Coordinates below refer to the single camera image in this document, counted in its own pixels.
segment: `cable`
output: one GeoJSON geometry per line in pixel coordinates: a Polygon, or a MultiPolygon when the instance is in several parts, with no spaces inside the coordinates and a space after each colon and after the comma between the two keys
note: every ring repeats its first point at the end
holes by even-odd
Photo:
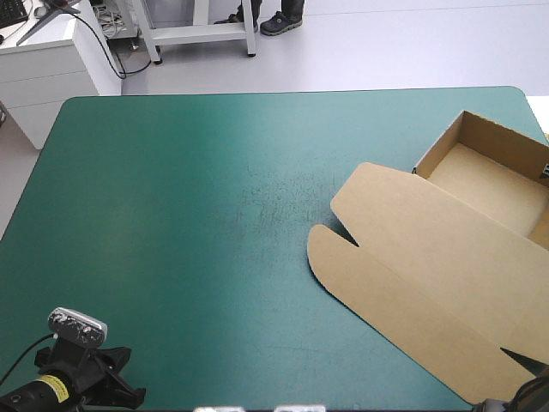
{"type": "Polygon", "coordinates": [[[31,350],[33,350],[33,348],[35,346],[40,345],[43,341],[47,341],[48,339],[52,339],[52,338],[53,338],[53,334],[51,333],[50,335],[46,335],[44,337],[41,337],[38,341],[36,341],[31,346],[26,348],[25,351],[21,354],[21,356],[19,356],[19,358],[17,358],[17,360],[11,366],[11,368],[3,375],[2,379],[0,379],[0,386],[2,386],[2,384],[6,381],[8,376],[14,371],[14,369],[17,367],[17,365],[19,365],[19,362],[21,362],[21,360],[25,357],[26,354],[28,354],[31,350]]]}
{"type": "Polygon", "coordinates": [[[100,47],[101,47],[101,50],[103,51],[103,54],[105,55],[105,58],[106,58],[106,61],[108,62],[109,66],[111,66],[111,69],[112,71],[114,72],[114,74],[120,79],[120,80],[124,80],[128,77],[128,75],[134,75],[135,73],[139,73],[141,71],[144,71],[152,62],[151,60],[148,61],[148,63],[140,68],[139,70],[135,70],[135,71],[129,71],[127,72],[124,67],[122,68],[122,71],[118,71],[117,68],[114,67],[114,65],[112,64],[112,61],[111,59],[109,58],[109,54],[106,52],[105,50],[105,47],[103,46],[103,43],[101,43],[101,40],[100,40],[100,37],[97,35],[97,33],[95,32],[95,30],[89,25],[87,24],[87,21],[85,21],[84,19],[82,19],[79,15],[77,14],[74,14],[74,13],[71,13],[69,12],[68,10],[58,6],[55,4],[55,2],[51,2],[51,4],[53,4],[54,7],[57,7],[58,9],[61,9],[64,13],[68,14],[68,15],[72,15],[75,19],[77,19],[78,21],[81,21],[87,28],[89,28],[89,31],[92,32],[92,34],[94,35],[95,39],[97,40],[97,42],[100,44],[100,47]]]}
{"type": "Polygon", "coordinates": [[[144,70],[145,70],[148,66],[150,66],[151,63],[152,63],[152,60],[149,60],[148,63],[147,63],[145,66],[141,67],[139,70],[126,71],[124,65],[122,64],[122,59],[121,59],[120,56],[118,55],[117,51],[116,51],[116,50],[113,50],[113,52],[114,52],[114,55],[117,57],[118,64],[120,64],[120,67],[122,68],[122,73],[123,73],[124,75],[134,75],[134,74],[136,74],[136,73],[140,73],[140,72],[144,71],[144,70]]]}
{"type": "MultiPolygon", "coordinates": [[[[28,11],[28,15],[32,15],[33,13],[33,10],[34,10],[34,1],[31,0],[31,9],[28,11]]],[[[14,36],[15,34],[17,34],[22,28],[24,28],[27,23],[29,23],[30,20],[27,20],[27,21],[24,21],[16,30],[14,30],[13,32],[11,32],[10,34],[8,34],[6,37],[4,37],[3,41],[6,41],[7,39],[9,39],[10,37],[14,36]]]]}

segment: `white desk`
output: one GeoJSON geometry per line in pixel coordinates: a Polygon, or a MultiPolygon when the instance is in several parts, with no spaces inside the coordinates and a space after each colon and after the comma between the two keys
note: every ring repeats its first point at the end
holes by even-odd
{"type": "MultiPolygon", "coordinates": [[[[32,2],[35,9],[41,5],[40,0],[26,0],[27,9],[32,2]]],[[[89,1],[82,0],[76,7],[80,17],[99,35],[112,60],[89,1]]],[[[60,15],[16,46],[35,22],[32,15],[25,27],[0,45],[0,100],[33,146],[42,148],[67,99],[119,95],[122,82],[109,67],[96,38],[70,15],[60,15]]],[[[0,29],[0,34],[7,37],[19,26],[0,29]]]]}

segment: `drawer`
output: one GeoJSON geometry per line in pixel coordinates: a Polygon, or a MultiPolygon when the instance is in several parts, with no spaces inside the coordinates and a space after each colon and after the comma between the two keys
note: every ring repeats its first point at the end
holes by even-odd
{"type": "Polygon", "coordinates": [[[8,109],[95,95],[97,90],[85,71],[0,83],[0,100],[8,109]]]}
{"type": "Polygon", "coordinates": [[[62,101],[54,101],[43,105],[17,107],[9,109],[9,114],[25,132],[33,146],[42,148],[62,105],[62,101]]]}
{"type": "Polygon", "coordinates": [[[0,54],[0,84],[84,70],[86,67],[72,45],[0,54]]]}

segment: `floor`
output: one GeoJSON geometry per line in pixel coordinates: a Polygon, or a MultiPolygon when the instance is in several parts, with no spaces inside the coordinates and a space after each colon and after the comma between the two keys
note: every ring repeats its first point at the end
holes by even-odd
{"type": "MultiPolygon", "coordinates": [[[[188,24],[192,2],[149,1],[158,27],[188,24]]],[[[237,0],[211,0],[211,19],[237,0]]],[[[261,20],[278,1],[264,0],[261,20]]],[[[309,0],[305,23],[277,38],[162,49],[164,63],[132,76],[124,94],[211,94],[511,85],[549,132],[549,0],[309,0]]],[[[116,44],[127,70],[148,56],[116,44]]],[[[0,138],[0,236],[38,152],[0,138]]]]}

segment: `table surface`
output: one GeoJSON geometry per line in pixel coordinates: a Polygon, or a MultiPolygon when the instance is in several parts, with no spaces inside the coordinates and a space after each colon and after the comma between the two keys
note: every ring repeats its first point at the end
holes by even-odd
{"type": "Polygon", "coordinates": [[[0,370],[65,306],[134,349],[144,409],[467,409],[305,253],[360,162],[412,170],[462,109],[545,141],[515,88],[69,100],[0,242],[0,370]]]}

